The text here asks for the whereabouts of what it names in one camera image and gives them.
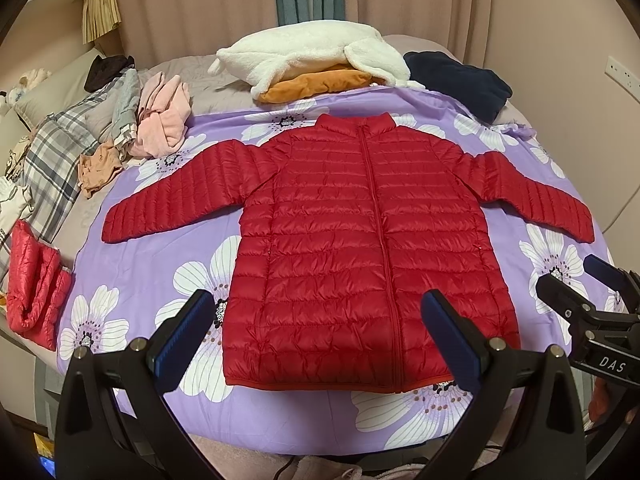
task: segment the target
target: orange cushion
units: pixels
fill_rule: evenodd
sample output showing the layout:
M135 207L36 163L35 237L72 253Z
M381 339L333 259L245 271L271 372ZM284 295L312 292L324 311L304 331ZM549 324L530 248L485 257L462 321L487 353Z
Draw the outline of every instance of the orange cushion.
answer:
M356 70L349 65L334 65L324 72L302 74L289 81L280 81L265 93L260 94L258 101L285 103L327 92L363 88L369 86L372 81L371 74Z

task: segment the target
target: hand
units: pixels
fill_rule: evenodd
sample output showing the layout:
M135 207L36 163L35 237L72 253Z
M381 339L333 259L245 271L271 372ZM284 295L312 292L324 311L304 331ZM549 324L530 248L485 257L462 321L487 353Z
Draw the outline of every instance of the hand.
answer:
M593 387L593 395L589 403L589 418L596 422L609 409L609 391L607 390L607 382L600 377L596 377L596 383ZM625 422L631 424L638 412L638 407L632 409L626 414Z

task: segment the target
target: plaid fabric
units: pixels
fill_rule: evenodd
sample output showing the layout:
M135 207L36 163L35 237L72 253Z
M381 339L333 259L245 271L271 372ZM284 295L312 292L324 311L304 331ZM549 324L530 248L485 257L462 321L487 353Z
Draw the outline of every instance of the plaid fabric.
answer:
M52 243L78 198L78 160L81 154L93 155L98 148L98 141L87 129L85 114L107 98L117 81L114 79L77 105L42 121L18 178L20 186L31 189L34 208L27 222L36 238ZM9 269L10 250L8 238L0 247L2 279Z

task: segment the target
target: bolt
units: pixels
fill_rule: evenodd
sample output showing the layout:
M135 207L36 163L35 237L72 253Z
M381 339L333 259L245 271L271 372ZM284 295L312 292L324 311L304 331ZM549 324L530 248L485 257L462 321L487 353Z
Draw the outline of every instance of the bolt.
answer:
M88 349L86 346L79 346L74 350L74 357L76 359L82 359L87 354L87 352Z
M131 348L134 352L140 352L146 348L146 339L143 337L135 338L131 343L129 343L129 348Z
M558 345L551 345L549 347L549 351L553 357L562 357L564 355L564 350L562 350Z
M489 346L495 351L499 352L507 348L507 343L504 342L504 339L501 339L499 337L492 337L491 339L489 339Z

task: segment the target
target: red puffer jacket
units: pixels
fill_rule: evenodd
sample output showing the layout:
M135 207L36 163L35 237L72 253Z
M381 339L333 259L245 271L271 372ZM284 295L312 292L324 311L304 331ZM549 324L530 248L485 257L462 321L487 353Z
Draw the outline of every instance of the red puffer jacket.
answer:
M9 328L49 350L56 349L60 306L71 288L57 249L38 242L27 222L18 220L11 234L6 320Z
M450 378L420 320L439 288L488 337L518 325L478 202L592 242L581 202L388 114L228 140L115 205L105 242L244 205L223 322L227 384L400 392Z

